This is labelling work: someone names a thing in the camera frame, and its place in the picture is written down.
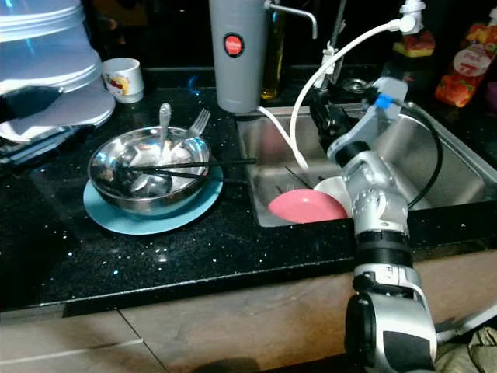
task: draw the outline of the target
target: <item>sparkly granite countertop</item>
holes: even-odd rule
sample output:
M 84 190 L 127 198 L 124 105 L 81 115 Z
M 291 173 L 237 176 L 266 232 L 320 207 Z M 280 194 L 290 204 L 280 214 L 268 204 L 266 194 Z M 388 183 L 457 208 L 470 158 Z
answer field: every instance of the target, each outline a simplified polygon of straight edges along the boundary
M 200 74 L 197 85 L 212 86 L 206 76 Z M 141 102 L 117 105 L 106 124 L 77 138 L 70 149 L 0 180 L 3 312 L 36 312 L 45 306 L 77 315 L 353 268 L 351 219 L 262 228 L 243 185 L 223 185 L 205 214 L 170 232 L 122 235 L 97 225 L 82 203 L 90 155 L 119 133 L 158 125 L 158 108 L 165 101 L 172 105 L 171 125 L 176 127 L 187 127 L 201 107 L 209 109 L 204 137 L 213 155 L 240 158 L 235 121 L 217 106 L 214 88 L 158 88 L 162 76 L 152 72 L 149 78 L 149 87 L 156 86 Z M 294 92 L 283 94 L 274 106 L 291 105 Z M 433 105 L 432 114 L 497 166 L 495 120 L 476 128 L 466 112 Z M 244 179 L 245 171 L 225 167 L 224 175 Z M 488 222 L 495 218 L 494 202 L 414 211 L 408 223 L 415 258 L 485 249 L 475 242 L 494 237 Z

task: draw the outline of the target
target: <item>pink bowl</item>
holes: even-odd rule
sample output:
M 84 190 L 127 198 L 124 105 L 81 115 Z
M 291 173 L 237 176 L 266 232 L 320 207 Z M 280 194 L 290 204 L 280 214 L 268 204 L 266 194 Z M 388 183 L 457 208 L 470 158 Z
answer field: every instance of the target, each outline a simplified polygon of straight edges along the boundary
M 326 193 L 296 189 L 276 197 L 268 206 L 276 216 L 293 223 L 312 223 L 347 218 L 343 206 Z

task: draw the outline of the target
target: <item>white plate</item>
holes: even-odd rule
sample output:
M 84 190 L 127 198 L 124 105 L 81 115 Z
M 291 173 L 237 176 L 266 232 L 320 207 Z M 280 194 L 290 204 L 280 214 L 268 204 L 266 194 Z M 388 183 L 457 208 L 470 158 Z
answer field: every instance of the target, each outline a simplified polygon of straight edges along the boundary
M 341 176 L 329 177 L 322 180 L 314 187 L 314 190 L 319 190 L 335 198 L 343 206 L 347 215 L 349 217 L 352 216 L 352 201 Z
M 88 85 L 60 95 L 39 113 L 1 123 L 0 136 L 13 142 L 27 143 L 60 126 L 98 126 L 110 117 L 115 105 L 113 96 L 104 88 Z

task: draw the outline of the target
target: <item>spoon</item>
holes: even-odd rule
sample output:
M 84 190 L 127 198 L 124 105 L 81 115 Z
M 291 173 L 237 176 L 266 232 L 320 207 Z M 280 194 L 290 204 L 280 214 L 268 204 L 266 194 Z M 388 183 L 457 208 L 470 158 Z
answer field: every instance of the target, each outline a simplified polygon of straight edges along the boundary
M 167 194 L 172 187 L 172 178 L 169 175 L 156 176 L 142 173 L 132 182 L 130 192 L 139 197 L 153 197 Z
M 159 158 L 163 158 L 165 140 L 168 138 L 168 127 L 171 121 L 171 105 L 163 103 L 158 111 L 158 122 L 161 125 L 161 143 L 159 144 Z

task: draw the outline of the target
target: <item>fork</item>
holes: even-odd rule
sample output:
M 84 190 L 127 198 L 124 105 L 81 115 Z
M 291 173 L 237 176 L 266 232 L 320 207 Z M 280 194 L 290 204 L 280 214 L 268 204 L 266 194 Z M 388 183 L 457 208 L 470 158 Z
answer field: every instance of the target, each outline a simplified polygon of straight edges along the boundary
M 170 153 L 174 153 L 175 149 L 178 148 L 184 141 L 187 141 L 191 138 L 198 138 L 203 133 L 203 130 L 205 130 L 209 118 L 210 111 L 207 109 L 202 109 L 199 116 L 186 131 L 185 136 L 172 144 Z
M 202 109 L 199 116 L 195 119 L 192 126 L 188 129 L 185 134 L 185 140 L 189 138 L 198 138 L 205 130 L 207 122 L 210 118 L 210 111 Z

